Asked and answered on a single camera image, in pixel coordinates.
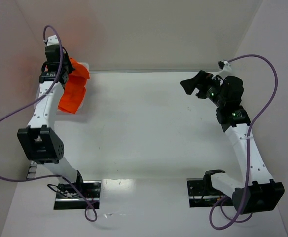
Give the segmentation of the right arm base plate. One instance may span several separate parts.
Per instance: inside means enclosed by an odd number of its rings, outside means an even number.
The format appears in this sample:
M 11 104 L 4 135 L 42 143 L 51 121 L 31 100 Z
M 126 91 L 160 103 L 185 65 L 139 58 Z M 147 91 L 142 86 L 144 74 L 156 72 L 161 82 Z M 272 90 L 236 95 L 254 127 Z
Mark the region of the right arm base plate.
M 213 207 L 225 196 L 221 191 L 206 191 L 202 178 L 187 179 L 186 182 L 190 208 Z

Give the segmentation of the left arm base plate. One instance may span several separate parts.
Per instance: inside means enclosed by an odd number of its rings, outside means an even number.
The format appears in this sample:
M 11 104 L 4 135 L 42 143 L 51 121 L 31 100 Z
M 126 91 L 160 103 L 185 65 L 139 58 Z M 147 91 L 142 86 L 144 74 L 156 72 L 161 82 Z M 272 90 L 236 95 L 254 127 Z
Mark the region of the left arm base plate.
M 69 184 L 48 184 L 48 187 L 56 193 L 54 210 L 75 210 L 87 207 L 84 199 Z M 101 181 L 84 181 L 80 192 L 95 209 L 99 209 Z

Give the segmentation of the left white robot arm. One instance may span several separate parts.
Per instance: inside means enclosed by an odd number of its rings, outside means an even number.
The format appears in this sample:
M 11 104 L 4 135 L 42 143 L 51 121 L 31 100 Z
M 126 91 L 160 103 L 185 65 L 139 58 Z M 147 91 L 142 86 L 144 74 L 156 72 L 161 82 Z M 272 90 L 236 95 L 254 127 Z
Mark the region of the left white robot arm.
M 19 129 L 17 137 L 28 160 L 58 175 L 59 183 L 70 182 L 80 188 L 82 176 L 64 157 L 64 143 L 54 131 L 58 105 L 74 68 L 66 50 L 58 44 L 46 46 L 45 55 L 39 76 L 39 101 L 27 127 Z

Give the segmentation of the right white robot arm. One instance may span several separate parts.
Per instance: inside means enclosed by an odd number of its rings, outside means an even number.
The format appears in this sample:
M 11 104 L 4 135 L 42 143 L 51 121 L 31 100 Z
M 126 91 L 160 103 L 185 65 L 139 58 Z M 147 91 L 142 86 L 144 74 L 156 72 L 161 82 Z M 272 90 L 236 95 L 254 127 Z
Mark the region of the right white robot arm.
M 216 117 L 235 152 L 242 181 L 231 178 L 221 169 L 204 175 L 204 192 L 221 192 L 231 198 L 241 214 L 272 211 L 283 196 L 282 182 L 276 182 L 265 166 L 253 134 L 252 122 L 241 106 L 243 81 L 235 76 L 214 76 L 205 71 L 180 82 L 187 95 L 194 90 L 199 99 L 209 99 L 216 105 Z

